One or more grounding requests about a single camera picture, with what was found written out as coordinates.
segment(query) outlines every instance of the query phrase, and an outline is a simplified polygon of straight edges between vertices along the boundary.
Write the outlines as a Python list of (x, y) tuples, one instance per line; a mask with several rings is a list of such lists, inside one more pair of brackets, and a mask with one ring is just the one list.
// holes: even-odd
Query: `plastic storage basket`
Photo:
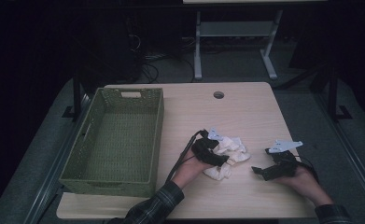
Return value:
[(162, 89), (98, 89), (60, 182), (80, 194), (152, 196), (163, 114)]

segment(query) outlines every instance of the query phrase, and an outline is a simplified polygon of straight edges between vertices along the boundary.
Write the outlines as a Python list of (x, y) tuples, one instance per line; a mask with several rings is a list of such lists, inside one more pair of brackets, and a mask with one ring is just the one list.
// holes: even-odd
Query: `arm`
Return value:
[[(176, 170), (174, 177), (165, 183), (154, 196), (131, 208), (121, 223), (161, 223), (174, 208), (184, 199), (182, 189), (196, 179), (199, 174), (212, 165), (198, 161), (191, 149)], [(112, 219), (108, 224), (119, 223)]]
[(328, 193), (322, 189), (307, 169), (298, 166), (295, 176), (282, 176), (275, 182), (292, 187), (301, 196), (313, 202), (319, 223), (353, 223), (344, 207), (334, 204)]

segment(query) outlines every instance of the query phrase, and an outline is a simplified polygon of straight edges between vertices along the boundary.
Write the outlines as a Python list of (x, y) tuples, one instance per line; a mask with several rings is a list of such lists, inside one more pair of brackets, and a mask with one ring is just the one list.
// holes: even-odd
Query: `metal frame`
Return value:
[(269, 78), (277, 79), (277, 74), (269, 56), (282, 13), (283, 10), (278, 10), (273, 21), (218, 22), (201, 21), (201, 12), (198, 11), (196, 20), (196, 50), (194, 52), (194, 78), (198, 80), (203, 78), (200, 56), (201, 36), (268, 36), (269, 41), (266, 47), (260, 50), (260, 56), (269, 74)]
[(344, 152), (346, 154), (346, 157), (348, 161), (350, 162), (358, 180), (361, 186), (365, 190), (365, 166), (363, 165), (361, 159), (359, 158), (358, 154), (356, 153), (355, 148), (348, 140), (348, 137), (345, 135), (343, 128), (340, 126), (339, 122), (335, 120), (334, 115), (330, 114), (329, 108), (327, 106), (326, 101), (321, 97), (320, 94), (315, 94), (316, 101), (321, 107), (324, 114), (328, 115), (326, 116), (328, 123), (330, 124), (330, 127), (332, 130), (336, 133), (338, 136), (341, 144), (343, 145)]
[(68, 158), (69, 152), (72, 148), (72, 145), (75, 141), (77, 132), (81, 126), (81, 123), (84, 119), (84, 114), (86, 114), (88, 107), (91, 103), (91, 100), (88, 95), (84, 95), (83, 99), (79, 101), (79, 111), (78, 114), (76, 114), (76, 118), (74, 118), (76, 121), (73, 122), (73, 124), (70, 127), (69, 134), (65, 137), (65, 140), (63, 141), (62, 146), (60, 147), (59, 152), (57, 153), (53, 164), (51, 165), (48, 174), (46, 175), (45, 180), (43, 181), (42, 185), (38, 189), (35, 200), (24, 220), (23, 223), (31, 223), (36, 224), (37, 221), (42, 216), (43, 212), (46, 209), (46, 204), (49, 201), (49, 198), (52, 194), (57, 193), (57, 190), (60, 187), (60, 184), (58, 182), (58, 178), (63, 170), (63, 165), (66, 162), (66, 159)]

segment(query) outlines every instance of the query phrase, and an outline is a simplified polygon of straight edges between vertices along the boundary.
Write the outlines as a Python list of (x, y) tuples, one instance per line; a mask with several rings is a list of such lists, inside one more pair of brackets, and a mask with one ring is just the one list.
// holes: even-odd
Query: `hand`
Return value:
[(179, 166), (174, 177), (171, 179), (181, 189), (185, 188), (191, 181), (196, 179), (202, 171), (213, 167), (213, 165), (197, 160), (191, 149), (186, 153), (183, 160), (185, 162)]
[(307, 169), (298, 166), (293, 177), (282, 176), (274, 180), (277, 183), (292, 187), (301, 196), (308, 198), (317, 207), (323, 204), (333, 204), (333, 200), (316, 182), (316, 179)]

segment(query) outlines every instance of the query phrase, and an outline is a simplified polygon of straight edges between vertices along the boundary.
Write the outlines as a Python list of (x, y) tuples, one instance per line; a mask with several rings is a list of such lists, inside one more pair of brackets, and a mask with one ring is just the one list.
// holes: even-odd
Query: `basket handle cutout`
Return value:
[(123, 91), (121, 97), (124, 98), (141, 98), (141, 92), (139, 91)]

